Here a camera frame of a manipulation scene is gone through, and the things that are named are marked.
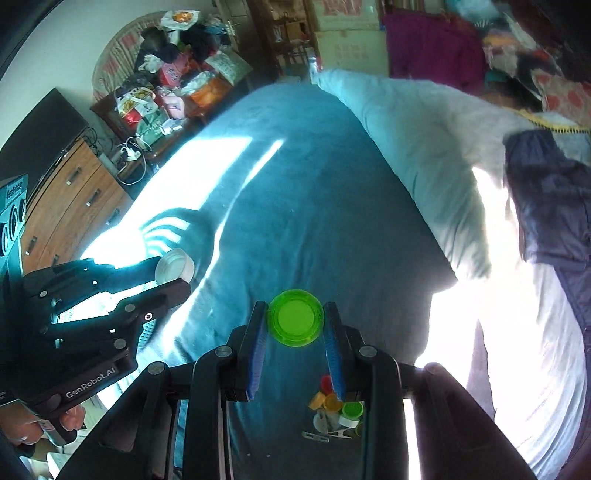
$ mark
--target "wooden dresser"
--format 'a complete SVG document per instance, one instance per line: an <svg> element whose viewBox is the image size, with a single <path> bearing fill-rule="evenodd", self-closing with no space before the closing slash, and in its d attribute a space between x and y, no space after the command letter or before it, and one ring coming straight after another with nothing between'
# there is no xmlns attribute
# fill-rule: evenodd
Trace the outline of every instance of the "wooden dresser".
<svg viewBox="0 0 591 480"><path fill-rule="evenodd" d="M79 139L29 200L21 239L29 273L78 260L101 233L116 225L132 200Z"/></svg>

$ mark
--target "purple cloth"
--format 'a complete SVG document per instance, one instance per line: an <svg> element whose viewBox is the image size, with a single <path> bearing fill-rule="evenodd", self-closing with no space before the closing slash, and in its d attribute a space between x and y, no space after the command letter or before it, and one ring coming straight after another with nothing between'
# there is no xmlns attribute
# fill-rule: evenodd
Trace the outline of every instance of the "purple cloth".
<svg viewBox="0 0 591 480"><path fill-rule="evenodd" d="M384 16L390 76L431 80L480 95L488 65L478 38L441 16L395 11Z"/></svg>
<svg viewBox="0 0 591 480"><path fill-rule="evenodd" d="M591 168L566 158L550 131L523 132L505 146L521 255L554 267L583 334L587 392L572 458L591 438Z"/></svg>

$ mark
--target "bed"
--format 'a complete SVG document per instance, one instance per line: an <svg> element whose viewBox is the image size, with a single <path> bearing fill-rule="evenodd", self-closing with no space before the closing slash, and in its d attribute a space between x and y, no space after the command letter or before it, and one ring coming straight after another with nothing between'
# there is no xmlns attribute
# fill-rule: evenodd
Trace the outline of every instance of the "bed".
<svg viewBox="0 0 591 480"><path fill-rule="evenodd" d="M392 85L402 90L388 90ZM424 96L412 95L417 86ZM469 364L480 320L480 334L489 339L488 367L481 363L479 370L484 384L490 374L491 415L539 478L555 478L572 448L586 388L580 330L566 301L556 307L562 300L560 286L543 267L527 264L520 266L524 271L519 275L509 269L510 275L503 276L515 260L513 253L486 243L486 220L490 228L506 227L494 223L498 211L487 210L478 195L470 199L478 189L462 190L469 194L460 192L460 197L466 201L467 195L475 207L450 229L451 220L427 204L441 204L453 182L446 187L413 171L438 154L452 159L446 165L452 178L462 178L459 160L471 155L490 158L484 167L502 172L497 158L501 130L476 132L470 126L476 118L462 118L462 107L474 105L462 101L477 101L479 118L489 116L497 126L508 118L497 107L429 82L336 72L320 87L274 85L239 102L189 141L121 224L88 250L86 256L116 266L175 247L195 260L193 294L153 326L138 355L140 369L155 360L170 365L197 360L247 321L256 300L270 301L289 288L308 290L322 302L335 301L343 321L357 327L367 343L405 363L414 363L425 351L431 323L432 330L448 336L467 328L463 347L452 335L453 343L444 340L438 351L463 349ZM408 102L421 107L414 117L409 116L412 109L406 116L388 113L397 93L408 94ZM430 102L435 110L426 120ZM444 110L447 116L433 115ZM514 117L506 128L532 128ZM454 124L455 130L449 127ZM471 186L476 185L474 175L470 170ZM481 192L491 178L481 178ZM507 288L507 279L513 289ZM523 279L536 288L519 289ZM537 314L540 292L551 302L542 309L543 318ZM499 302L511 297L515 304L527 299L524 304L533 305L536 314L524 308L507 315L510 310ZM491 307L484 313L483 304ZM512 322L520 314L527 321ZM554 334L557 340L547 348ZM548 351L561 359L549 365ZM437 355L430 359L441 360ZM525 362L521 369L515 360ZM562 375L557 381L565 369L570 379ZM477 370L466 373L464 385ZM359 442L319 448L301 436L311 429L307 403L326 372L321 343L290 349L271 342L256 400L230 411L236 478L357 476ZM124 390L125 382L118 388ZM117 393L113 388L104 392ZM536 409L542 413L536 415Z"/></svg>

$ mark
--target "television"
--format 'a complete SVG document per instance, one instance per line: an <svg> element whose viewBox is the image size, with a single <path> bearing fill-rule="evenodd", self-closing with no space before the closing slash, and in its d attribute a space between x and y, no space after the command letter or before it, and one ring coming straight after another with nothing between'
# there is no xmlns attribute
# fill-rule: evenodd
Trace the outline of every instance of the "television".
<svg viewBox="0 0 591 480"><path fill-rule="evenodd" d="M87 127L86 120L54 88L0 150L0 179L27 173L27 200L32 198Z"/></svg>

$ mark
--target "red bottle cap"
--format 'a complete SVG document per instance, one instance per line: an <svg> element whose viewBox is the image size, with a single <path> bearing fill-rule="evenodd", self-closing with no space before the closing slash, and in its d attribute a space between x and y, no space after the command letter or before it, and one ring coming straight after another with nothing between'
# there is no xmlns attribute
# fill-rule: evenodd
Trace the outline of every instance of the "red bottle cap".
<svg viewBox="0 0 591 480"><path fill-rule="evenodd" d="M320 379L320 389L325 395L330 395L334 391L332 388L332 378L330 375L325 375Z"/></svg>

